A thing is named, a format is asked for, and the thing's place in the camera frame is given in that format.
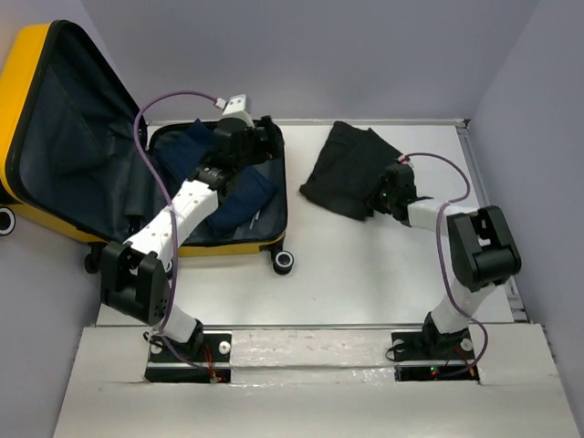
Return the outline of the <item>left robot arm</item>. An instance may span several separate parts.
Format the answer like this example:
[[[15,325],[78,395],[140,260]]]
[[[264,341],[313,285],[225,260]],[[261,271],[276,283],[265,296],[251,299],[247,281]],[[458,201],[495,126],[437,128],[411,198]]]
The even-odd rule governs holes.
[[[176,139],[141,155],[161,189],[163,206],[99,260],[103,305],[136,319],[179,361],[203,346],[203,323],[175,302],[181,248],[269,246],[275,270],[293,257],[275,242],[286,230],[284,140],[269,116],[196,120]]]

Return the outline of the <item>yellow hard-shell suitcase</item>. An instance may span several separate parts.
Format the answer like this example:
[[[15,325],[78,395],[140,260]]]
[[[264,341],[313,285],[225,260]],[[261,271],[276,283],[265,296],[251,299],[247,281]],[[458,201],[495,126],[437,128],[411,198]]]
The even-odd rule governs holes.
[[[123,241],[164,204],[141,155],[154,155],[144,112],[88,33],[57,20],[23,27],[1,71],[1,233],[18,217],[89,245]],[[253,254],[269,246],[187,245],[182,256]]]

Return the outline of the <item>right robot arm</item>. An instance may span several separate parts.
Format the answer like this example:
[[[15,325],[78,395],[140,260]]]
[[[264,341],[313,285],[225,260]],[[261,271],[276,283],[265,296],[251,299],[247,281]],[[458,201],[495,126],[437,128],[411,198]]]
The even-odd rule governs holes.
[[[413,168],[396,162],[380,177],[370,203],[410,228],[434,232],[445,295],[418,332],[393,338],[386,358],[444,360],[471,345],[469,325],[485,299],[515,276],[522,260],[503,210],[495,205],[464,208],[417,193]]]

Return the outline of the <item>navy blue garment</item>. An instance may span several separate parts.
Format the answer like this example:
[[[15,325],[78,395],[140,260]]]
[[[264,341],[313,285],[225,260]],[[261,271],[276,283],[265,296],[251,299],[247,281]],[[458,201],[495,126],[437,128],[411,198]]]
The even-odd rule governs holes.
[[[154,158],[162,167],[170,193],[176,193],[180,183],[203,162],[204,155],[214,145],[215,125],[196,120],[190,124],[173,125],[156,132],[151,138]],[[278,186],[251,166],[235,178],[217,210],[207,216],[186,240],[188,245],[216,245],[231,239],[241,240],[238,229],[269,205]]]

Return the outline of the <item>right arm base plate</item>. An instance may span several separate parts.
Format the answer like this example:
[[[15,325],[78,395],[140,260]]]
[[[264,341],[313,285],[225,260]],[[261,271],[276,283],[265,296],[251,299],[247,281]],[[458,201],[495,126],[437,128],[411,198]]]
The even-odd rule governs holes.
[[[421,331],[393,332],[385,356],[397,382],[480,381],[468,329],[432,347],[422,344]]]

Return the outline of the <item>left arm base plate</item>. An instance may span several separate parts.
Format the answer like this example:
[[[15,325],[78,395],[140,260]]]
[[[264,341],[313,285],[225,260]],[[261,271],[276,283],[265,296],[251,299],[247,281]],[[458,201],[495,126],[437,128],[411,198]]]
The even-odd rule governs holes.
[[[160,337],[144,331],[142,338],[150,348],[144,379],[150,383],[230,383],[232,336],[226,330],[205,331],[198,351],[186,352],[173,346],[176,356]]]

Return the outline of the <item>black garment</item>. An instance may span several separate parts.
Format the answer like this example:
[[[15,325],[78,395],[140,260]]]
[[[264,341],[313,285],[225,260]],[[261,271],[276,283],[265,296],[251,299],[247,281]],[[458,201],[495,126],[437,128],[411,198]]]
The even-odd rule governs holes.
[[[367,199],[385,169],[400,156],[402,152],[374,130],[338,120],[299,192],[334,214],[363,222],[373,216]]]

